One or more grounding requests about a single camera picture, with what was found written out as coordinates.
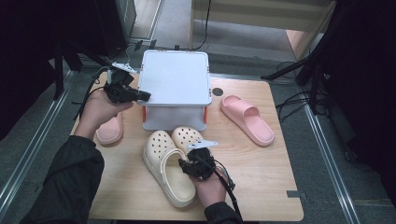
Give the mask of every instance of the hand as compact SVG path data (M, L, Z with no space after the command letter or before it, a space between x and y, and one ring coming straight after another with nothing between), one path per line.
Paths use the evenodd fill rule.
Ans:
M226 181L228 181L228 178L219 168L216 170ZM191 175L189 175L189 178L192 181L192 184L197 188L198 197L204 208L207 208L213 203L225 201L227 191L216 174L213 174L206 180L202 180Z
M123 110L129 109L134 104L128 103L112 103L104 90L97 90L91 93L84 107L79 124L74 135L82 136L93 140L95 131L100 126L116 116Z

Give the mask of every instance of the black sleeve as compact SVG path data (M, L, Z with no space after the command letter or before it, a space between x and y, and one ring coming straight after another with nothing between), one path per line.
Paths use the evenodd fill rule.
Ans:
M43 189L21 223L87 223L105 168L96 144L69 136L56 153Z
M227 203L214 203L205 209L208 224L242 223L242 218Z

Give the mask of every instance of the pink slide sandal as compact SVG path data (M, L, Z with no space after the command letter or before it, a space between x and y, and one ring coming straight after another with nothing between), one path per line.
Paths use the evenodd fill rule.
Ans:
M102 124L98 130L96 130L96 138L98 142L105 146L115 143L122 137L122 113L118 113L116 117L112 118L108 122Z
M260 116L259 109L235 95L225 96L221 110L235 122L257 145L268 146L274 142L274 133Z

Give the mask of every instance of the white box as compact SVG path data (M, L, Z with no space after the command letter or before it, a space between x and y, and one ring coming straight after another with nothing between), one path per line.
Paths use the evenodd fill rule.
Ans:
M207 54L197 51L147 50L138 89L151 93L143 106L143 128L173 131L191 126L206 128L207 106L212 103Z

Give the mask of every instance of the white lid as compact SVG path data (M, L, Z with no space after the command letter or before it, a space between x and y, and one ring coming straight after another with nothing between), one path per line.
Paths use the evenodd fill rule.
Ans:
M147 50L138 89L151 93L140 105L210 105L207 54L196 51Z

